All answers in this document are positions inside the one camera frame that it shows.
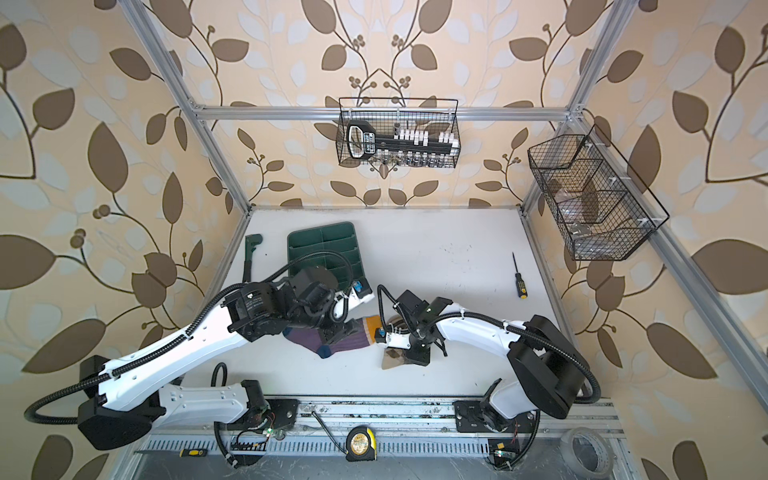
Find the beige argyle sock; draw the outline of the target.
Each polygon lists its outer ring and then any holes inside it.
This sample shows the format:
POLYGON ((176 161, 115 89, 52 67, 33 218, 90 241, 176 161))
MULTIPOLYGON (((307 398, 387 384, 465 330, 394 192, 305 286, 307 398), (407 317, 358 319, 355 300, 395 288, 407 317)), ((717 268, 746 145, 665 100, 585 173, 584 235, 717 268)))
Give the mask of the beige argyle sock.
POLYGON ((381 368, 391 370, 400 366, 415 365, 415 361, 410 357, 410 350, 387 347, 384 349, 381 368))

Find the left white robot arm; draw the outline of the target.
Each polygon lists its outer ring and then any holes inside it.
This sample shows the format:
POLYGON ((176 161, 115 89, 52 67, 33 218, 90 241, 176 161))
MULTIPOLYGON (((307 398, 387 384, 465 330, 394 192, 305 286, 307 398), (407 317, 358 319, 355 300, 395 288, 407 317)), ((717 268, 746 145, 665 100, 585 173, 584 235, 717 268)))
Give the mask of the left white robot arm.
POLYGON ((224 288, 188 326, 131 355, 83 361, 78 383, 34 401, 24 417, 40 425, 74 425, 100 451, 129 445, 162 425, 259 418, 269 405, 255 380, 190 389, 175 381, 286 329, 345 331, 350 312, 374 296, 343 254, 308 253, 260 282, 224 288))

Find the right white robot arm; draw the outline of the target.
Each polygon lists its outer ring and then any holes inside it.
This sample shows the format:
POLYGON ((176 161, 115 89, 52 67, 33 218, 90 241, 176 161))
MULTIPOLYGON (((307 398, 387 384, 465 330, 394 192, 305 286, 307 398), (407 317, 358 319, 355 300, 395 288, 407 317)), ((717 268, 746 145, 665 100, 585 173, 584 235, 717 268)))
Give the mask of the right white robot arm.
POLYGON ((431 348, 446 353, 448 342, 508 360, 514 378, 494 381, 477 407, 479 421, 490 431, 509 429, 521 414, 564 419, 573 405, 594 404, 602 397, 587 360, 544 316, 526 322, 498 320, 443 297, 428 303, 409 290, 394 297, 383 285, 376 295, 379 312, 389 300, 404 326, 383 323, 374 339, 386 346, 387 353, 401 355, 406 364, 428 366, 431 348))

